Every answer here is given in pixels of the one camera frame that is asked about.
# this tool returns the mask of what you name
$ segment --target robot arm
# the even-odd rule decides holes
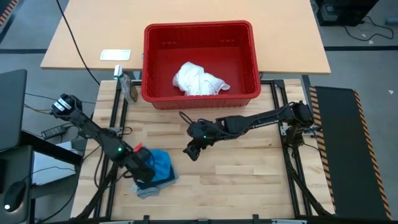
[[[150,153],[147,150],[133,152],[132,147],[117,137],[114,131],[99,127],[81,110],[81,101],[73,96],[62,94],[52,105],[50,112],[56,118],[69,121],[93,138],[102,147],[104,153],[119,167],[125,167],[134,178],[150,182],[155,172],[145,165]]]
[[[215,142],[236,139],[246,134],[250,129],[278,122],[285,122],[290,126],[286,130],[287,144],[299,146],[303,144],[302,132],[313,124],[310,108],[303,104],[302,101],[299,103],[289,103],[274,111],[267,111],[252,116],[217,118],[215,122],[205,119],[192,121],[183,112],[180,112],[180,116],[189,124],[187,133],[193,138],[183,152],[187,153],[193,161],[198,159],[201,149],[206,149],[207,146],[212,146]]]

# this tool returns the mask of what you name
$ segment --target black cable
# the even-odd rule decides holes
[[[98,146],[98,147],[95,148],[91,153],[89,153],[86,157],[84,157],[84,158],[83,158],[83,161],[84,161],[85,159],[87,159],[87,157],[91,156],[92,153],[94,153],[95,151],[97,151],[97,149],[99,149],[100,147],[101,147],[101,146]]]
[[[25,93],[25,94],[26,94],[26,95],[29,95],[29,96],[36,96],[36,97],[45,98],[45,99],[48,99],[48,100],[55,100],[55,101],[58,100],[58,99],[55,99],[55,98],[51,98],[51,97],[47,97],[47,96],[40,96],[40,95],[36,95],[36,94],[31,94],[31,93]],[[83,101],[83,100],[81,100],[81,102],[83,102],[83,103],[95,104],[94,102]]]
[[[78,52],[78,54],[79,54],[79,56],[80,56],[81,62],[83,62],[83,65],[85,65],[85,68],[86,68],[87,72],[91,75],[91,77],[93,78],[93,80],[94,80],[98,85],[100,85],[99,81],[98,81],[98,80],[94,77],[94,75],[91,73],[90,69],[88,69],[88,67],[87,67],[87,65],[86,65],[86,62],[84,61],[83,57],[81,56],[80,50],[79,50],[79,48],[78,48],[78,46],[77,46],[77,43],[76,43],[75,37],[73,36],[72,30],[70,29],[70,26],[69,26],[69,23],[68,23],[68,21],[67,21],[67,18],[65,17],[65,15],[64,15],[64,13],[63,13],[63,11],[62,11],[60,2],[59,2],[58,0],[56,0],[56,2],[57,2],[57,5],[58,5],[58,8],[59,8],[59,10],[60,10],[60,12],[61,12],[61,14],[62,14],[63,20],[65,21],[65,23],[66,23],[66,25],[67,25],[67,27],[68,27],[68,30],[69,30],[69,33],[70,33],[70,35],[71,35],[71,37],[72,37],[73,43],[75,44],[76,50],[77,50],[77,52]]]
[[[314,149],[316,149],[316,150],[320,151],[320,150],[319,150],[319,148],[317,148],[317,147],[315,147],[315,146],[311,146],[311,145],[309,145],[309,144],[306,144],[306,143],[304,143],[304,145],[305,145],[305,146],[310,146],[310,147],[312,147],[312,148],[314,148]]]
[[[126,178],[126,179],[132,178],[132,174],[131,174],[131,175],[126,175],[126,174],[124,174],[123,177]]]
[[[129,133],[124,133],[124,132],[123,132],[123,135],[129,135],[129,134],[132,133],[132,128],[130,128],[130,127],[124,127],[124,128],[130,130],[130,132],[129,132]]]
[[[379,26],[379,25],[375,24],[375,23],[373,22],[373,20],[372,20],[369,16],[365,16],[365,17],[369,18],[369,20],[372,22],[372,24],[373,24],[374,26],[380,27],[380,28],[384,28],[384,29],[387,29],[387,30],[391,31],[391,37],[388,37],[388,36],[383,35],[383,34],[373,34],[373,35],[372,35],[370,38],[368,38],[368,39],[360,39],[360,38],[358,38],[358,37],[354,37],[353,35],[351,35],[350,32],[348,32],[347,27],[343,26],[343,28],[346,30],[347,34],[348,34],[350,37],[352,37],[352,38],[354,38],[354,39],[356,39],[356,40],[360,40],[360,41],[369,41],[369,40],[371,40],[374,36],[377,36],[377,35],[378,35],[378,36],[381,36],[381,37],[384,37],[384,38],[387,38],[387,39],[390,39],[390,40],[392,40],[392,39],[394,38],[394,31],[393,31],[391,28],[384,27],[384,26]]]
[[[72,192],[72,194],[71,194],[69,200],[66,202],[66,204],[65,204],[62,208],[60,208],[57,212],[55,212],[55,213],[52,214],[51,216],[49,216],[49,217],[47,217],[47,218],[45,218],[45,219],[39,221],[37,224],[41,224],[41,223],[43,223],[43,222],[46,222],[47,220],[51,219],[52,217],[58,215],[58,214],[69,204],[69,202],[72,200],[72,198],[73,198],[73,196],[75,195],[75,193],[76,193],[76,190],[74,190],[74,191]]]
[[[122,179],[122,177],[124,177],[128,172],[129,172],[128,170],[124,171],[124,172],[122,173],[122,175],[120,175],[120,177],[116,179],[116,181],[114,182],[114,184],[116,184],[120,179]]]
[[[92,153],[94,153],[94,152],[95,152],[97,149],[99,149],[99,148],[100,148],[100,146],[98,146],[98,147],[97,147],[96,149],[94,149],[91,153],[89,153],[86,157],[84,157],[83,160],[81,161],[81,163],[83,163],[84,160],[87,159],[87,157],[89,157]],[[72,198],[73,198],[73,196],[75,195],[75,193],[76,193],[76,190],[73,191],[73,193],[71,194],[69,200],[66,202],[66,204],[65,204],[62,208],[60,208],[57,212],[55,212],[55,213],[52,214],[51,216],[49,216],[49,217],[47,217],[47,218],[45,218],[45,219],[39,221],[37,224],[41,224],[41,223],[43,223],[43,222],[46,222],[47,220],[51,219],[52,217],[58,215],[58,214],[70,203],[70,201],[72,200]]]
[[[72,139],[71,142],[76,141],[76,139],[78,139],[78,137],[80,137],[79,133],[76,135],[76,137],[74,139]]]
[[[97,188],[99,188],[100,186],[98,185],[98,183],[97,183],[97,173],[98,173],[98,168],[100,167],[100,163],[101,163],[101,161],[102,161],[102,157],[104,156],[104,151],[101,151],[101,155],[100,155],[100,157],[99,157],[99,160],[98,160],[98,163],[97,163],[97,166],[96,166],[96,168],[95,168],[95,172],[94,172],[94,184],[95,184],[95,186],[97,187]]]
[[[35,108],[33,108],[33,107],[27,105],[26,103],[24,103],[24,107],[25,107],[25,108],[29,108],[29,109],[31,109],[32,111],[35,111],[36,113],[41,113],[41,114],[46,114],[46,115],[49,115],[49,114],[50,114],[49,112],[46,112],[46,111],[49,111],[49,110],[38,110],[38,109],[35,109]]]
[[[73,170],[73,169],[71,169],[71,168],[61,168],[61,167],[57,167],[57,166],[52,166],[52,167],[48,167],[48,168],[39,169],[39,170],[37,170],[37,171],[35,171],[35,172],[33,172],[33,173],[27,175],[26,177],[24,177],[23,180],[25,180],[26,178],[30,177],[31,175],[33,175],[33,174],[35,174],[35,173],[37,173],[37,172],[40,172],[40,171],[43,171],[43,170],[48,170],[48,169],[53,169],[53,168],[57,168],[57,169],[68,169],[68,170],[72,170],[72,171],[76,172],[75,170]]]
[[[188,117],[188,115],[186,115],[184,112],[180,111],[178,112],[180,117],[187,123],[187,124],[192,124],[193,121],[190,117]]]
[[[313,137],[316,139],[316,138],[317,138],[317,134],[315,133],[315,131],[313,131],[313,129],[312,129],[312,128],[309,128],[309,130],[312,132],[312,134],[313,134]]]
[[[63,124],[62,125],[64,128],[65,128],[65,130],[66,131],[68,131],[70,128],[72,128],[72,127],[76,127],[76,126],[74,126],[73,124],[71,124],[71,123],[66,123],[66,124]],[[63,136],[65,135],[65,134],[62,134],[61,135],[61,140],[60,140],[60,143],[62,143],[62,140],[63,140]]]

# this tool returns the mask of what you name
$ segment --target red plastic crate rim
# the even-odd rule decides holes
[[[172,85],[185,62],[231,85],[219,95],[185,96]],[[244,106],[261,92],[248,21],[151,24],[145,29],[142,97],[157,109]]]

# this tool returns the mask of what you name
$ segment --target small metal object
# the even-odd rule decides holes
[[[122,65],[117,65],[114,68],[113,78],[120,82],[124,98],[128,103],[134,103],[138,100],[138,91],[134,86],[131,77],[123,73]]]
[[[290,128],[290,126],[281,126],[280,127],[280,134],[283,136],[286,136],[286,130],[288,130]],[[313,130],[313,132],[310,129],[304,129],[303,131],[303,136],[313,136],[314,133],[316,134],[317,131],[314,130],[313,128],[311,128]]]
[[[108,128],[110,131],[114,131],[118,137],[123,135],[123,128]]]

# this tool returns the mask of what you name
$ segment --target light wood desk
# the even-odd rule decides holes
[[[285,85],[289,101],[304,99],[300,80],[285,80]],[[115,81],[101,82],[93,121],[102,127],[109,126],[115,89]],[[214,120],[222,116],[248,116],[273,109],[271,89],[263,85],[260,96],[245,108],[184,112],[194,120]],[[131,190],[131,179],[121,179],[116,184],[112,220],[142,220],[143,215],[150,215],[151,220],[248,219],[252,218],[252,214],[259,214],[260,218],[294,216],[276,124],[250,130],[239,139],[218,142],[202,151],[196,162],[182,152],[190,137],[186,134],[188,126],[178,111],[155,110],[140,97],[136,104],[128,107],[126,126],[133,129],[131,135],[123,137],[128,144],[134,147],[143,142],[148,148],[166,150],[179,178],[176,184],[161,190],[158,197],[145,200],[138,198]],[[314,139],[306,138],[305,142],[317,145]],[[86,154],[97,146],[96,142],[89,141]],[[325,209],[334,213],[319,152],[302,146],[300,155],[308,188]],[[84,209],[96,192],[93,174],[99,156],[100,151],[96,151],[82,165],[72,217]],[[301,193],[297,186],[296,189],[303,212]],[[107,194],[103,197],[102,215],[106,202]]]
[[[329,74],[309,0],[70,0],[65,16],[89,68],[142,69],[149,24],[246,20],[253,26],[259,71]],[[129,49],[125,62],[101,61],[104,49]],[[61,19],[42,68],[84,68]]]

